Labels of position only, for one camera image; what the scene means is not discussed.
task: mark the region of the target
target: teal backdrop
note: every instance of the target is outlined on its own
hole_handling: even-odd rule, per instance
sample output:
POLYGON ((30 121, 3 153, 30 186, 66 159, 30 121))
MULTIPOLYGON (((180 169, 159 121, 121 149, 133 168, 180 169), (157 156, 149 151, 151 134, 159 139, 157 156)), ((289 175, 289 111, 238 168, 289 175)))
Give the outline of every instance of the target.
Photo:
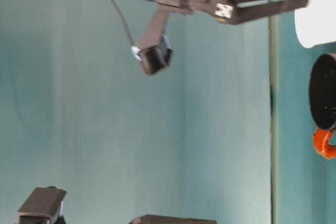
MULTIPOLYGON (((155 4, 116 1, 138 40, 155 4)), ((0 3, 0 223, 55 185, 68 223, 270 224, 267 19, 173 14, 172 65, 146 77, 107 0, 0 3)))

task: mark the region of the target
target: white cylinder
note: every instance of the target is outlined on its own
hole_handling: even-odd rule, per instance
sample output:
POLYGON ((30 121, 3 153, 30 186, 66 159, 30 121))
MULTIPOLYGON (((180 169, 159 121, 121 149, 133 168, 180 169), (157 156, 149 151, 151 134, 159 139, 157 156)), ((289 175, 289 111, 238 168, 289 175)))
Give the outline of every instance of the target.
POLYGON ((336 0, 309 0, 295 11, 295 28, 306 48, 336 41, 336 0))

